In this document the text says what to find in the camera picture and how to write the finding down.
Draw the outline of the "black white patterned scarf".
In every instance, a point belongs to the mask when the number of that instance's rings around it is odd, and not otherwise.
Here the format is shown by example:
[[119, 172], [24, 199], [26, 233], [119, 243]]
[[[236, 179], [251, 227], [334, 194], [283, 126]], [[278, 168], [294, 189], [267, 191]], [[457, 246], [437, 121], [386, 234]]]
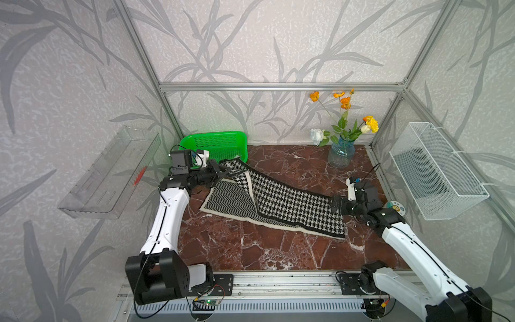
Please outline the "black white patterned scarf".
[[333, 213], [330, 197], [294, 188], [248, 166], [224, 160], [230, 177], [221, 179], [201, 211], [268, 228], [345, 239], [345, 220]]

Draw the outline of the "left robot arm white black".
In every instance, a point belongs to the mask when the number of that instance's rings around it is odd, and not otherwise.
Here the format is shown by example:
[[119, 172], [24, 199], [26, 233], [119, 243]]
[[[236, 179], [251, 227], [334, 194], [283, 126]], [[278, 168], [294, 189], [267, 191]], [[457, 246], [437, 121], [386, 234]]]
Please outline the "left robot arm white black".
[[169, 157], [172, 166], [157, 190], [160, 203], [149, 236], [125, 265], [137, 305], [201, 295], [215, 286], [209, 264], [185, 264], [178, 253], [178, 238], [193, 190], [215, 186], [230, 170], [211, 159], [207, 150], [180, 149]]

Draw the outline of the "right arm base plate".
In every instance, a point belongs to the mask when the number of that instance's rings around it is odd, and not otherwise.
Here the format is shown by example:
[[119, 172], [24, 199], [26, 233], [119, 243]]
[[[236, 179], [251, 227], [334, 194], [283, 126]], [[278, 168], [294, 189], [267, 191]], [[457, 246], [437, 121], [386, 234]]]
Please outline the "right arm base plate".
[[335, 273], [342, 295], [371, 295], [371, 296], [387, 296], [388, 294], [376, 287], [374, 279], [368, 273], [348, 273], [337, 271]]

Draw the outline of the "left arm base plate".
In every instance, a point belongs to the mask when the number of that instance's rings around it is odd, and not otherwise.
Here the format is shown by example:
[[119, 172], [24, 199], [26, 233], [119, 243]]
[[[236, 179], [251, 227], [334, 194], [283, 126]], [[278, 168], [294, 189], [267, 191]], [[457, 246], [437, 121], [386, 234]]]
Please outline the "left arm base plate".
[[190, 291], [190, 297], [228, 297], [232, 296], [234, 286], [233, 274], [215, 274], [214, 281], [210, 282], [206, 287], [195, 287]]

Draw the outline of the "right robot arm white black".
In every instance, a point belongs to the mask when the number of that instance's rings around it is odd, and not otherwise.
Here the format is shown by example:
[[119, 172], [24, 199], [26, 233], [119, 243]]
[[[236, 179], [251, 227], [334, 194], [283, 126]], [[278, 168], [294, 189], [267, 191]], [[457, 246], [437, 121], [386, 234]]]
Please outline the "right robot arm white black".
[[420, 288], [376, 261], [362, 266], [357, 278], [338, 272], [343, 291], [360, 290], [394, 297], [422, 321], [491, 321], [492, 298], [481, 287], [472, 288], [442, 263], [416, 236], [394, 208], [385, 207], [378, 190], [367, 181], [347, 179], [347, 196], [329, 200], [331, 212], [351, 216], [372, 228], [409, 265]]

